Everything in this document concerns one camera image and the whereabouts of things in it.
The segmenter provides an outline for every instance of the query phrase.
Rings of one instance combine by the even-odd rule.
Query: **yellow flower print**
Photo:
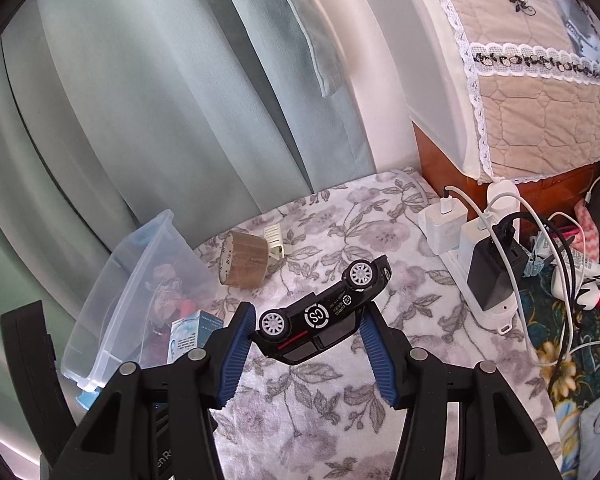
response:
[[[552,363],[558,359],[559,349],[550,341],[545,341],[540,350],[536,350],[538,359],[541,363]],[[559,365],[558,378],[555,380],[554,386],[550,391],[551,398],[554,402],[565,399],[569,392],[574,392],[576,389],[576,363],[571,361],[571,356],[565,356],[564,361]],[[554,374],[555,366],[543,367],[540,370],[540,375],[549,383],[551,376]]]

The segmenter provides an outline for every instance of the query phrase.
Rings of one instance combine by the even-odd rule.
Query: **pink towel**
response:
[[[587,256],[595,262],[600,261],[600,236],[598,234],[598,228],[596,227],[593,218],[589,210],[584,205],[584,199],[581,199],[573,208],[576,213],[576,220],[582,226],[584,231],[585,240],[587,241]],[[582,233],[578,230],[575,240],[571,244],[571,247],[584,252],[584,244],[582,243]]]

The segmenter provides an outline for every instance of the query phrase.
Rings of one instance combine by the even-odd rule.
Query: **black toy car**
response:
[[[267,357],[300,364],[353,334],[363,307],[390,278],[385,255],[372,262],[356,260],[338,283],[322,293],[312,292],[286,308],[267,310],[251,339]]]

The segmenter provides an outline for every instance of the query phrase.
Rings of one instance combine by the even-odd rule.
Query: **red stripe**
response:
[[[280,345],[278,347],[278,350],[282,350],[285,346],[291,344],[293,341],[295,341],[298,338],[301,338],[303,335],[307,335],[309,333],[308,330],[305,330],[304,332],[299,333],[298,335],[293,336],[291,339],[289,339],[288,341],[285,341],[282,343],[282,345]]]

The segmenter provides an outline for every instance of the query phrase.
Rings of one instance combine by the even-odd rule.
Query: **lace trim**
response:
[[[445,11],[446,18],[454,30],[454,37],[458,44],[460,57],[464,63],[464,73],[466,75],[466,87],[469,91],[469,100],[474,107],[475,121],[478,127],[478,149],[480,151],[480,163],[484,168],[484,172],[492,179],[493,168],[491,167],[491,156],[489,154],[489,145],[487,142],[487,125],[484,119],[484,104],[482,103],[482,95],[480,94],[480,84],[478,82],[478,71],[474,61],[474,55],[471,50],[471,44],[466,36],[460,16],[456,12],[456,8],[451,0],[440,0],[442,9]]]
[[[479,75],[528,75],[600,85],[600,63],[564,50],[513,43],[472,43],[471,50]]]
[[[599,161],[600,161],[600,156],[596,160],[592,160],[592,161],[588,162],[588,164],[594,164]],[[540,174],[540,175],[534,175],[534,176],[517,176],[514,178],[510,178],[509,180],[512,181],[514,184],[524,184],[526,182],[538,182],[538,180],[544,180],[546,178],[551,178],[552,176],[558,176],[561,174],[564,174],[564,171],[562,171],[561,173]]]

